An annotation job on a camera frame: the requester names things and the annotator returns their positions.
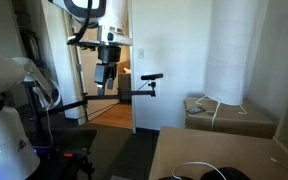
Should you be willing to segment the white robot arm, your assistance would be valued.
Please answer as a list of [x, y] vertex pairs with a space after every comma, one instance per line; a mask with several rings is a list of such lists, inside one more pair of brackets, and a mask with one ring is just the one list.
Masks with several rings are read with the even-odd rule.
[[[0, 55], [0, 93], [25, 81], [38, 82], [52, 97], [52, 86], [30, 59]], [[0, 102], [0, 180], [26, 180], [39, 164], [18, 111]]]

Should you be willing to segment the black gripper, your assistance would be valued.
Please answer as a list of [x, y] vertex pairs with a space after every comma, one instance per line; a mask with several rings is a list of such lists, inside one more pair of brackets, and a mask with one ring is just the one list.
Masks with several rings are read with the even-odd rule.
[[94, 81], [98, 84], [97, 93], [99, 96], [105, 94], [104, 85], [100, 84], [105, 84], [107, 80], [107, 88], [110, 90], [113, 89], [120, 55], [121, 48], [117, 46], [101, 46], [98, 48], [98, 59], [100, 63], [96, 64]]

